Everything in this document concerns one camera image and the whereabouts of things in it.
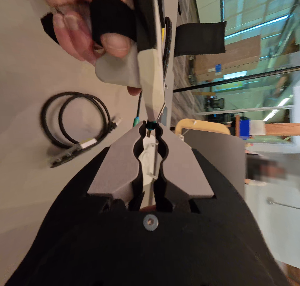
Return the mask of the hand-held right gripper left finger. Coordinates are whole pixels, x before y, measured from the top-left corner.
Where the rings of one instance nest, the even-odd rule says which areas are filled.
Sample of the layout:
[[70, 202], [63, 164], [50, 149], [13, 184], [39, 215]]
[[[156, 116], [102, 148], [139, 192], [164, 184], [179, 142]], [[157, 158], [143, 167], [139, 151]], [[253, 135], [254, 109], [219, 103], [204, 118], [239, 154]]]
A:
[[136, 125], [111, 144], [88, 189], [89, 195], [121, 199], [129, 210], [140, 209], [144, 191], [138, 158], [144, 150], [145, 135], [145, 125]]

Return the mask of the black boom pole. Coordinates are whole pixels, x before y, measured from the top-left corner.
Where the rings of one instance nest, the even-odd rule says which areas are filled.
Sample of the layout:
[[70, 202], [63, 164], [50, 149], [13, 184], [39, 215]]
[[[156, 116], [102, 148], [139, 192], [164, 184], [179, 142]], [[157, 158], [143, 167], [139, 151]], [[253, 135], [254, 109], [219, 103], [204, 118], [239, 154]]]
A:
[[249, 75], [249, 76], [231, 78], [231, 79], [216, 81], [216, 82], [212, 82], [212, 83], [206, 83], [206, 84], [201, 84], [201, 85], [194, 85], [194, 86], [189, 86], [189, 87], [185, 87], [185, 88], [175, 89], [175, 90], [173, 90], [173, 93], [181, 93], [181, 92], [191, 91], [191, 90], [195, 90], [195, 89], [202, 89], [202, 88], [206, 88], [206, 87], [213, 87], [213, 86], [229, 84], [229, 83], [234, 83], [234, 82], [239, 82], [239, 81], [247, 81], [247, 80], [252, 80], [252, 79], [257, 79], [257, 78], [264, 78], [264, 77], [269, 77], [269, 76], [274, 76], [274, 75], [279, 75], [279, 74], [287, 74], [287, 73], [291, 73], [291, 72], [295, 72], [295, 71], [299, 71], [299, 70], [300, 70], [300, 66], [294, 66], [294, 67], [290, 67], [290, 68], [278, 69], [278, 70], [263, 72], [263, 73], [259, 73], [259, 74], [253, 74], [253, 75]]

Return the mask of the black mesh swivel chair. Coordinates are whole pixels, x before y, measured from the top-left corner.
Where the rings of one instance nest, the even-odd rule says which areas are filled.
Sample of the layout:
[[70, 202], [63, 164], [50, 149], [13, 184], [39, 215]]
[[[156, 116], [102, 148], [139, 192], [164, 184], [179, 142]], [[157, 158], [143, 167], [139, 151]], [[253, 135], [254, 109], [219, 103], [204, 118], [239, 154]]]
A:
[[209, 111], [209, 109], [216, 110], [216, 109], [224, 109], [225, 107], [225, 100], [224, 98], [217, 99], [215, 96], [206, 96], [205, 101], [205, 111]]

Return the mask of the blue storage bin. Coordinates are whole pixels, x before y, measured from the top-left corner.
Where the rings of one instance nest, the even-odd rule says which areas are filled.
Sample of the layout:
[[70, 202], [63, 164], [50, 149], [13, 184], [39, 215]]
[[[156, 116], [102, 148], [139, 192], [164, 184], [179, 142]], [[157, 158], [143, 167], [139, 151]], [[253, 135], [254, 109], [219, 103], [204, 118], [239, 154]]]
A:
[[239, 137], [247, 140], [250, 137], [250, 120], [241, 120], [239, 123]]

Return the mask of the brown wooden side desk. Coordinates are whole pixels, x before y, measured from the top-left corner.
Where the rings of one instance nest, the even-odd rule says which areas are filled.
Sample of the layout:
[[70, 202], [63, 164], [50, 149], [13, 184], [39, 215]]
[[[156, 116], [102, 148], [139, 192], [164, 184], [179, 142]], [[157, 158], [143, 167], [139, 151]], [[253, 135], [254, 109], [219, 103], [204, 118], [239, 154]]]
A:
[[[239, 132], [242, 118], [235, 116], [235, 131]], [[250, 137], [252, 136], [299, 136], [299, 123], [265, 123], [263, 120], [250, 120]]]

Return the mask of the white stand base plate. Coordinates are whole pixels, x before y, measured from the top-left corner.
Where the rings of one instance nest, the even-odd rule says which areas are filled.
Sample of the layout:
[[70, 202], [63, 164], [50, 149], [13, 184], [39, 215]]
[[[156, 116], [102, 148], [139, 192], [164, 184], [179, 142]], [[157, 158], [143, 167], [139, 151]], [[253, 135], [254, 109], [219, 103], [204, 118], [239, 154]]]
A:
[[158, 178], [156, 170], [156, 156], [157, 156], [158, 143], [153, 135], [145, 137], [143, 140], [143, 151], [139, 156], [142, 166], [143, 186], [152, 183], [153, 180]]

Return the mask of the brown cardboard box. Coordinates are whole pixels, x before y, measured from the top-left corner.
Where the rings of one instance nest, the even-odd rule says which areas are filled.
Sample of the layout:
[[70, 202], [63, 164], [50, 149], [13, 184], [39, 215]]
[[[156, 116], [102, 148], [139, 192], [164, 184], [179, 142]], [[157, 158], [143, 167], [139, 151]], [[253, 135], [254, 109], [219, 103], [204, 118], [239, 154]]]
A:
[[224, 75], [254, 70], [260, 60], [261, 36], [253, 36], [225, 46], [222, 54], [196, 55], [194, 76], [196, 82], [212, 81]]

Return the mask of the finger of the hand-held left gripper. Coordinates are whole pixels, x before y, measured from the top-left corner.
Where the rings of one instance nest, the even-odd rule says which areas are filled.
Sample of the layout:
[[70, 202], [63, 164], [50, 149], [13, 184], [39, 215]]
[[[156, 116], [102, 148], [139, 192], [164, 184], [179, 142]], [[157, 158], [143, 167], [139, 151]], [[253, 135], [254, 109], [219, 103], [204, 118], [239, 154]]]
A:
[[148, 121], [157, 122], [165, 107], [162, 52], [155, 48], [143, 50], [137, 60]]

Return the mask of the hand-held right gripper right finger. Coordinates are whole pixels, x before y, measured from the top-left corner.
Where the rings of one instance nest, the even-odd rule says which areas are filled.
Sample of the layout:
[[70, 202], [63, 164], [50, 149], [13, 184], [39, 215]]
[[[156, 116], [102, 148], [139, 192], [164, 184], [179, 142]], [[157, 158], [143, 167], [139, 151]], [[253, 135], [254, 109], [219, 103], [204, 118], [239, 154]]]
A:
[[192, 148], [164, 125], [155, 136], [162, 161], [154, 182], [157, 211], [199, 211], [196, 199], [213, 198], [214, 192]]

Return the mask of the black office chair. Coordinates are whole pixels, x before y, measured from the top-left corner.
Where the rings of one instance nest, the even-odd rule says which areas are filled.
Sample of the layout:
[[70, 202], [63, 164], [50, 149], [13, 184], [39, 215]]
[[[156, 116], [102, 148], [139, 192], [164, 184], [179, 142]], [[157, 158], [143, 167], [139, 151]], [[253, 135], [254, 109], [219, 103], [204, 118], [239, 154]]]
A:
[[176, 28], [174, 57], [222, 54], [227, 22], [186, 23]]

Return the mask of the person's left hand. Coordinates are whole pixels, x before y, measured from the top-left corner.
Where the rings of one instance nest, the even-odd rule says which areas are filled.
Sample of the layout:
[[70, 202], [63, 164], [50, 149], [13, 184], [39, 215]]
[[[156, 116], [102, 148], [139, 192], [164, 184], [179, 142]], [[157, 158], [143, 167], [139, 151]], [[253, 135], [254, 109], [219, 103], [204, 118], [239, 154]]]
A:
[[[124, 58], [130, 51], [132, 41], [117, 33], [101, 35], [101, 45], [92, 40], [87, 3], [92, 0], [45, 0], [53, 13], [54, 33], [60, 47], [79, 61], [93, 66], [105, 53]], [[121, 0], [128, 6], [130, 0]]]

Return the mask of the dark monitor with wooden back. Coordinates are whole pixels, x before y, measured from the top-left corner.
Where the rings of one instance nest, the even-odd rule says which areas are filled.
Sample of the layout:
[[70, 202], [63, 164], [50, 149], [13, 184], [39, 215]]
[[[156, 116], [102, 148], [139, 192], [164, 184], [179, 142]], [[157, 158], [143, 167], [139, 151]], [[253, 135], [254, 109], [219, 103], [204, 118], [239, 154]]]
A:
[[246, 154], [242, 139], [223, 124], [182, 119], [175, 134], [200, 152], [245, 198]]

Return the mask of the grey adapter with braided cable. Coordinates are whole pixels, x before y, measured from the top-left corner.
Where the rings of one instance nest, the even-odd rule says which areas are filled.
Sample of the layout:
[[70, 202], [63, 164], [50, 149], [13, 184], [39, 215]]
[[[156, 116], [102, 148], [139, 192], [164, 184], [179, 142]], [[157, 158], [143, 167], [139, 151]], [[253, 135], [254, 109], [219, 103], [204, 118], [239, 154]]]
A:
[[[68, 96], [66, 101], [62, 104], [59, 113], [58, 113], [58, 125], [61, 133], [63, 136], [72, 143], [72, 145], [67, 145], [62, 142], [60, 142], [58, 139], [54, 137], [54, 135], [51, 133], [48, 124], [47, 124], [47, 111], [50, 107], [50, 105], [57, 99]], [[85, 141], [78, 142], [71, 138], [63, 125], [63, 113], [65, 111], [65, 108], [69, 103], [71, 103], [75, 99], [86, 99], [89, 102], [91, 102], [99, 111], [100, 115], [103, 119], [103, 128], [99, 132], [99, 134], [95, 138], [90, 138]], [[96, 96], [91, 94], [84, 94], [79, 92], [62, 92], [59, 94], [55, 94], [51, 96], [42, 106], [40, 116], [40, 126], [43, 130], [45, 136], [50, 141], [51, 144], [54, 146], [64, 149], [63, 152], [59, 153], [57, 156], [53, 158], [53, 160], [50, 161], [50, 167], [55, 168], [62, 164], [65, 164], [69, 162], [70, 160], [74, 159], [75, 157], [81, 155], [82, 153], [85, 153], [86, 151], [92, 149], [96, 145], [100, 144], [109, 133], [111, 133], [113, 130], [115, 130], [122, 119], [119, 116], [111, 117], [109, 114], [109, 111], [106, 107], [106, 105]]]

